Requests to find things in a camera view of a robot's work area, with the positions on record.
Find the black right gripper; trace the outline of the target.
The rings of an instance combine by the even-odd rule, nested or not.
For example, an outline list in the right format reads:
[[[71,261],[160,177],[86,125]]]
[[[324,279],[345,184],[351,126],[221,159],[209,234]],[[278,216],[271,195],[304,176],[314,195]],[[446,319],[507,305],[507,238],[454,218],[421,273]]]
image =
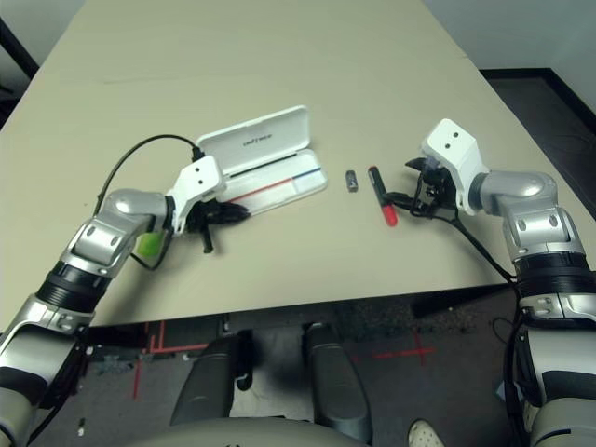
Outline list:
[[[419,176],[414,196],[403,193],[385,193],[387,205],[398,208],[412,208],[412,216],[443,219],[441,210],[451,211],[453,219],[458,217],[455,203],[456,189],[449,170],[434,165],[425,157],[417,157],[405,163],[405,166],[416,169]]]

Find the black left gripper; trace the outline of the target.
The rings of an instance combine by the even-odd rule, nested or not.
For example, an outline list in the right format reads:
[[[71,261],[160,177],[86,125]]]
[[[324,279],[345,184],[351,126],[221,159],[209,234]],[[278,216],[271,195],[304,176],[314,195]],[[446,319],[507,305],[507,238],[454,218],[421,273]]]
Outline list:
[[[200,235],[203,252],[209,254],[213,252],[211,224],[218,223],[218,219],[219,225],[240,224],[250,217],[250,210],[236,203],[197,202],[188,213],[185,230],[188,234]]]

